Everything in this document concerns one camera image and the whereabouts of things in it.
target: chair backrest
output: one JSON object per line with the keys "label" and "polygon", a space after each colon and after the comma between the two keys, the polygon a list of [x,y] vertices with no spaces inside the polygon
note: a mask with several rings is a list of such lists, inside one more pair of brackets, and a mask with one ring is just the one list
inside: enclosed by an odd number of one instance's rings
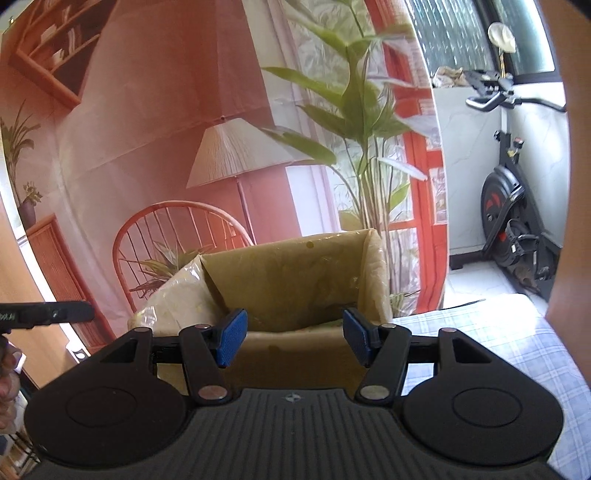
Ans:
{"label": "chair backrest", "polygon": [[171,200],[150,205],[125,222],[113,243],[113,266],[135,312],[150,293],[134,289],[153,279],[139,262],[163,261],[163,246],[175,252],[213,253],[252,244],[245,228],[223,210]]}

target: potted plant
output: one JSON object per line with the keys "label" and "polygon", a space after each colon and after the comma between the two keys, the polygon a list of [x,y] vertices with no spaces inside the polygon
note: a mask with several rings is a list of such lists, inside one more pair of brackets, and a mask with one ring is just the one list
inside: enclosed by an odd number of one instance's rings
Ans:
{"label": "potted plant", "polygon": [[8,170],[8,178],[12,192],[17,200],[18,214],[21,217],[22,226],[24,229],[32,227],[35,222],[35,205],[41,200],[42,195],[35,187],[33,182],[27,182],[23,185],[25,197],[21,199],[17,187],[17,164],[21,152],[26,148],[35,148],[35,143],[27,135],[40,127],[39,124],[28,126],[27,122],[31,118],[29,115],[22,122],[20,121],[22,107],[25,105],[23,101],[21,107],[18,109],[17,117],[12,126],[8,126],[2,117],[0,117],[0,131],[2,132],[2,145],[4,147],[4,158],[6,160],[6,167]]}
{"label": "potted plant", "polygon": [[[412,25],[390,25],[376,35],[363,28],[363,19],[355,11],[352,0],[335,0],[352,19],[348,25],[353,26],[353,31],[348,31],[345,38],[339,31],[344,21],[335,22],[335,27],[329,28],[300,0],[285,1],[289,4],[289,20],[323,44],[323,61],[327,62],[330,56],[333,66],[327,73],[330,78],[312,78],[286,67],[263,70],[311,93],[311,101],[298,107],[328,135],[330,148],[286,127],[262,130],[276,141],[309,155],[310,159],[300,164],[324,165],[338,176],[350,199],[349,207],[339,209],[340,227],[345,231],[366,228],[378,231],[388,264],[390,301],[394,313],[400,315],[404,299],[416,292],[401,291],[403,250],[398,232],[392,232],[390,224],[400,218],[398,207],[407,198],[409,177],[425,181],[427,175],[400,161],[398,138],[410,131],[428,133],[420,119],[402,119],[395,114],[391,84],[401,81],[371,75],[369,67],[375,61],[375,50],[414,35]],[[339,77],[335,74],[337,70],[345,73]]]}
{"label": "potted plant", "polygon": [[159,253],[160,260],[125,260],[139,264],[140,272],[149,277],[146,282],[130,290],[138,292],[141,299],[152,295],[183,267],[195,260],[195,257],[212,251],[212,247],[201,247],[184,252],[178,245],[172,250],[160,242],[154,242],[154,248]]}

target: pot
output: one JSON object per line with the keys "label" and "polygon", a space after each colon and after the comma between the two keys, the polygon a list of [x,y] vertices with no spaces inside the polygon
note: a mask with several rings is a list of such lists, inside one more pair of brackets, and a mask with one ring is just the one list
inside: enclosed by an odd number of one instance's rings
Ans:
{"label": "pot", "polygon": [[25,200],[22,202],[21,206],[18,208],[18,214],[21,217],[22,227],[25,230],[28,230],[35,225],[37,218],[35,217],[35,207],[33,206],[32,201]]}

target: blue plaid cloth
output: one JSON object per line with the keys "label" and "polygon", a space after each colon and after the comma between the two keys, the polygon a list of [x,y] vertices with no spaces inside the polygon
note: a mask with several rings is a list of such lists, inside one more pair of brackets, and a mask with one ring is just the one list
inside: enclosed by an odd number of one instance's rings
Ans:
{"label": "blue plaid cloth", "polygon": [[[527,296],[500,295],[395,321],[414,335],[436,336],[442,327],[455,327],[551,391],[564,410],[564,427],[549,463],[569,480],[589,479],[591,392],[566,348]],[[432,376],[430,364],[409,365],[403,394]]]}

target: bike handlebar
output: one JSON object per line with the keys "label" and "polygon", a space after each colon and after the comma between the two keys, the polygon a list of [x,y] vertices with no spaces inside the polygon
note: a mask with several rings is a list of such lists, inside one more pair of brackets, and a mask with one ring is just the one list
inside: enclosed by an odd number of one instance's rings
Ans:
{"label": "bike handlebar", "polygon": [[522,105],[523,103],[536,103],[560,113],[566,113],[566,105],[560,106],[556,103],[549,102],[543,98],[513,98],[508,102],[507,96],[504,92],[496,92],[494,95],[484,97],[470,97],[466,99],[466,105],[479,112],[490,112],[504,104],[507,108],[515,108],[515,105]]}
{"label": "bike handlebar", "polygon": [[466,105],[479,112],[490,112],[501,105],[507,97],[503,92],[496,92],[492,96],[470,97],[466,99]]}
{"label": "bike handlebar", "polygon": [[519,100],[520,103],[537,103],[538,105],[546,106],[552,110],[556,110],[557,112],[566,113],[566,105],[556,105],[555,103],[544,100],[543,98],[521,98]]}

